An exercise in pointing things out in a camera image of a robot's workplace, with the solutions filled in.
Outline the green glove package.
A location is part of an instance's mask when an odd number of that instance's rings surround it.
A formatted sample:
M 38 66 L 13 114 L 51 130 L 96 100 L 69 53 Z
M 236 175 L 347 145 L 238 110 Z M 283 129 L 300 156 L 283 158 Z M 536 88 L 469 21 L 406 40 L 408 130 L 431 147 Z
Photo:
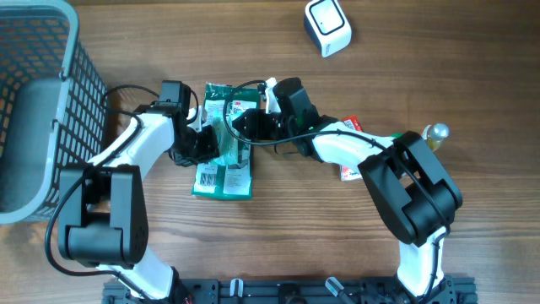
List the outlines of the green glove package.
M 205 88 L 204 109 L 221 112 L 226 123 L 239 117 L 244 111 L 260 106 L 260 97 L 255 89 L 242 89 L 237 92 L 234 99 L 228 104 L 227 114 L 223 114 L 224 100 L 233 88 L 225 84 L 207 83 Z M 239 133 L 230 133 L 234 138 Z M 192 186 L 192 195 L 219 200 L 244 200 L 252 197 L 251 176 L 251 146 L 238 141 L 239 158 L 233 165 L 217 166 L 202 163 L 197 166 L 195 181 Z

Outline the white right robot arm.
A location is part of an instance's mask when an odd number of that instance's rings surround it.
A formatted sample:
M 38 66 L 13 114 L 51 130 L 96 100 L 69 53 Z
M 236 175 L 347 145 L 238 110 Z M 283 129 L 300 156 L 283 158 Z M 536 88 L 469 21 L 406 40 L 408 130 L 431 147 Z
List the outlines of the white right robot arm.
M 232 117 L 229 95 L 222 110 L 227 131 L 252 146 L 291 142 L 304 157 L 360 174 L 381 220 L 399 241 L 399 289 L 416 303 L 431 301 L 442 290 L 442 248 L 463 198 L 426 140 L 413 131 L 372 135 L 322 115 L 298 78 L 254 84 L 269 107 Z

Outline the orange tissue pack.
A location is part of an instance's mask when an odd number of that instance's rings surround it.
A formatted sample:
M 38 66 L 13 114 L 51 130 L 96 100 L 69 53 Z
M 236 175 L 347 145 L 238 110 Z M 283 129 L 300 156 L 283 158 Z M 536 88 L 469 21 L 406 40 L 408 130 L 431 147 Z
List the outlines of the orange tissue pack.
M 340 178 L 342 182 L 352 182 L 361 180 L 362 176 L 359 172 L 350 169 L 346 166 L 340 166 Z

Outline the yellow oil bottle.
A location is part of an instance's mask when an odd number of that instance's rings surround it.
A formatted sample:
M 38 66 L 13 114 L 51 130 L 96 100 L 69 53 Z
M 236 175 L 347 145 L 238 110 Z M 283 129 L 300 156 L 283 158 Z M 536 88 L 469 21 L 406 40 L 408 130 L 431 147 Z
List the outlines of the yellow oil bottle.
M 422 132 L 423 139 L 432 151 L 436 151 L 449 135 L 449 127 L 442 122 L 428 125 Z

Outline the red sachet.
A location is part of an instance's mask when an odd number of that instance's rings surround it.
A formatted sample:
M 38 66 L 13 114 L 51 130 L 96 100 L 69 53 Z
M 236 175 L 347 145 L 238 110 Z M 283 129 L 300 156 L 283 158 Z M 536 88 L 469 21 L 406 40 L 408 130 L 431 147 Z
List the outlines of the red sachet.
M 348 127 L 348 128 L 351 128 L 351 129 L 354 129 L 356 131 L 360 131 L 362 132 L 363 131 L 363 128 L 359 122 L 359 119 L 356 115 L 351 115 L 351 116 L 348 116 L 348 117 L 345 117 L 343 119 L 343 123 Z

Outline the light green sachet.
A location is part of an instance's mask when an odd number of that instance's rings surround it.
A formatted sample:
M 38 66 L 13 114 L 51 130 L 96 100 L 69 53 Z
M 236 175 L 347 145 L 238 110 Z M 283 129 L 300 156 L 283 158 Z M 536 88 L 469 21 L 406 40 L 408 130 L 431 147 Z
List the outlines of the light green sachet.
M 217 166 L 236 164 L 239 158 L 238 142 L 227 131 L 221 112 L 211 110 L 208 113 L 207 123 L 213 127 L 217 135 L 219 148 L 219 156 L 212 159 L 210 163 Z

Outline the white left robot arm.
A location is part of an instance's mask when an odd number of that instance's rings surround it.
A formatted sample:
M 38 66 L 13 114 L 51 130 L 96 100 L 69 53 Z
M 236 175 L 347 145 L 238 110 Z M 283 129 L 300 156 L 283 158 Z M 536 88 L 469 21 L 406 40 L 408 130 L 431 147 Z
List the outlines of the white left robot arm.
M 128 129 L 85 163 L 69 163 L 60 174 L 61 200 L 47 226 L 50 265 L 74 277 L 112 275 L 140 303 L 190 303 L 193 296 L 177 270 L 149 249 L 143 179 L 169 154 L 189 167 L 219 156 L 217 135 L 191 115 L 195 92 L 165 80 L 157 99 L 130 113 Z

